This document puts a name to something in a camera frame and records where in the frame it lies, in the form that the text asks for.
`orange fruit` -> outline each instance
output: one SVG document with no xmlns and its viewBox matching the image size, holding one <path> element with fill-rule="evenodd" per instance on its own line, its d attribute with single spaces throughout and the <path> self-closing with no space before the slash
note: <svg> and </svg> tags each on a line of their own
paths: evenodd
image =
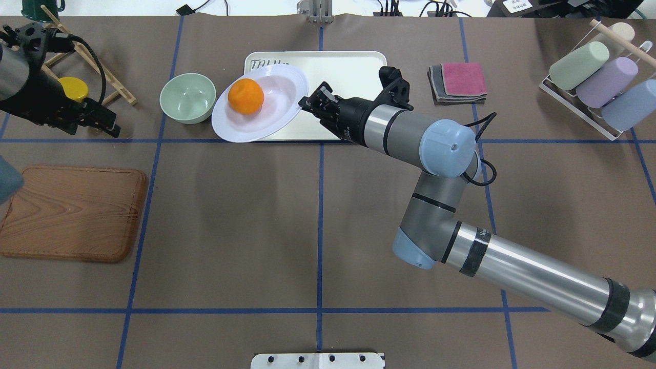
<svg viewBox="0 0 656 369">
<path fill-rule="evenodd" d="M 252 79 L 242 78 L 230 87 L 228 104 L 238 113 L 253 114 L 264 104 L 264 91 Z"/>
</svg>

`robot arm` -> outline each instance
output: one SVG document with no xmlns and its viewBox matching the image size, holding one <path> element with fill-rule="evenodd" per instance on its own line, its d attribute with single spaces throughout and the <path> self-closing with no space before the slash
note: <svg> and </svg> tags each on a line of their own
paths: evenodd
<svg viewBox="0 0 656 369">
<path fill-rule="evenodd" d="M 616 343 L 656 362 L 656 292 L 628 289 L 454 218 L 480 160 L 473 132 L 448 119 L 412 112 L 409 84 L 383 67 L 376 100 L 342 99 L 323 82 L 299 102 L 337 137 L 423 170 L 398 229 L 394 253 L 423 269 L 437 262 L 541 302 Z"/>
<path fill-rule="evenodd" d="M 106 86 L 102 65 L 84 40 L 56 28 L 44 28 L 37 22 L 16 30 L 8 26 L 3 29 L 0 39 L 7 45 L 0 43 L 0 110 L 70 135 L 81 125 L 119 136 L 121 128 L 115 124 L 116 114 L 101 105 Z M 47 53 L 73 51 L 73 41 L 88 48 L 98 65 L 103 81 L 98 101 L 88 97 L 82 102 L 71 100 L 61 83 L 41 70 Z"/>
</svg>

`green cup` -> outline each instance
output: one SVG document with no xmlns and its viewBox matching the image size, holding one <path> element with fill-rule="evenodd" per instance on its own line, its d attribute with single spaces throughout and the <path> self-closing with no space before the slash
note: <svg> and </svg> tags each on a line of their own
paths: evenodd
<svg viewBox="0 0 656 369">
<path fill-rule="evenodd" d="M 41 5 L 45 5 L 57 19 L 59 19 L 59 12 L 63 12 L 64 8 L 66 8 L 66 2 L 64 0 L 62 0 L 61 7 L 57 7 L 57 0 L 23 0 L 21 14 L 37 22 L 52 23 L 52 19 L 41 9 Z"/>
</svg>

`brown wooden tray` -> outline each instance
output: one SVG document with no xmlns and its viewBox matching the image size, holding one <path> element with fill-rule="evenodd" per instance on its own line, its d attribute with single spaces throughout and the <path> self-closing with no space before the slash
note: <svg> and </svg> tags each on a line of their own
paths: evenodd
<svg viewBox="0 0 656 369">
<path fill-rule="evenodd" d="M 0 255 L 115 263 L 130 253 L 148 187 L 135 169 L 32 165 L 0 226 Z"/>
</svg>

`blue joint cap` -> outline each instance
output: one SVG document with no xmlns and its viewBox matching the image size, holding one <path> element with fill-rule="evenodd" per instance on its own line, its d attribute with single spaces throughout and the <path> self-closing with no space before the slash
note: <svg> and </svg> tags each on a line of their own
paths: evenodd
<svg viewBox="0 0 656 369">
<path fill-rule="evenodd" d="M 0 156 L 0 204 L 23 186 L 23 176 Z"/>
<path fill-rule="evenodd" d="M 455 178 L 467 170 L 476 149 L 474 132 L 450 119 L 431 124 L 419 142 L 419 160 L 432 175 Z"/>
<path fill-rule="evenodd" d="M 392 251 L 394 251 L 394 255 L 398 256 L 399 259 L 408 264 L 420 267 L 421 269 L 431 269 L 436 263 L 436 261 L 431 259 L 414 242 L 412 242 L 410 237 L 405 234 L 401 227 L 399 227 L 399 230 L 396 233 Z"/>
</svg>

